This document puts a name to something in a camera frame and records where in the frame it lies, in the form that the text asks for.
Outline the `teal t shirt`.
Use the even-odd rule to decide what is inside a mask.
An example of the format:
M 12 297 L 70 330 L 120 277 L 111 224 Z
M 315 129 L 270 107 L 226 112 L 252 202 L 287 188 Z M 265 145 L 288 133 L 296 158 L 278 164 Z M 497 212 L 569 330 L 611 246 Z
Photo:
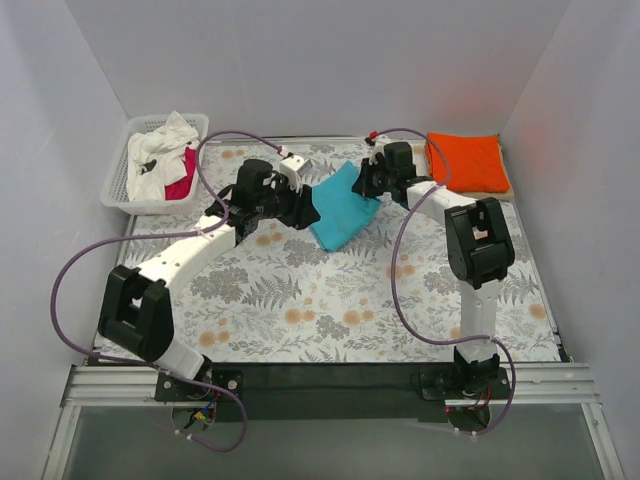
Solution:
M 346 245 L 373 220 L 381 202 L 352 191 L 359 169 L 346 162 L 333 175 L 312 188 L 313 206 L 320 220 L 311 231 L 321 248 L 335 252 Z

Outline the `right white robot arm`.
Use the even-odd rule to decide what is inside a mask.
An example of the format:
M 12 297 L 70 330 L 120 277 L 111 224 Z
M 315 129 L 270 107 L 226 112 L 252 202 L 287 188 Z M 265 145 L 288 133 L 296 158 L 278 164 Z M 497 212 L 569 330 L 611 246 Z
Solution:
M 394 244 L 391 269 L 396 269 L 409 220 L 421 214 L 444 227 L 449 267 L 459 285 L 460 338 L 435 340 L 419 334 L 405 318 L 397 286 L 392 283 L 392 301 L 399 320 L 418 340 L 454 348 L 452 373 L 445 384 L 464 397 L 475 397 L 499 376 L 502 343 L 495 337 L 497 296 L 515 261 L 500 202 L 493 197 L 475 200 L 449 190 L 443 181 L 418 175 L 407 142 L 372 135 L 365 142 L 371 152 L 361 162 L 352 191 L 364 198 L 388 193 L 408 210 Z

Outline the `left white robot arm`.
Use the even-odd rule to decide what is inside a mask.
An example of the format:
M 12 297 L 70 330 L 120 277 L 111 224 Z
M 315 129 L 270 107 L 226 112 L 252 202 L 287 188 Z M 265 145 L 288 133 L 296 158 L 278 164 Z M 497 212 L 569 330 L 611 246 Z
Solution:
M 312 189 L 302 176 L 311 166 L 289 155 L 278 166 L 249 159 L 196 223 L 193 233 L 134 268 L 115 267 L 108 276 L 99 334 L 140 360 L 178 377 L 193 400 L 211 392 L 211 361 L 175 333 L 172 302 L 205 266 L 237 247 L 260 221 L 276 219 L 303 230 L 319 221 Z

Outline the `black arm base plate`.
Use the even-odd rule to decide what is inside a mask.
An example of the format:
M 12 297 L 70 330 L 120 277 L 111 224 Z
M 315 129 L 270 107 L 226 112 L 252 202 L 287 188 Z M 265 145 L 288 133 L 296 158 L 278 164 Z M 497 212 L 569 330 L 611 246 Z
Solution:
M 251 420 L 447 421 L 448 401 L 467 403 L 451 363 L 223 363 L 213 382 L 229 388 Z

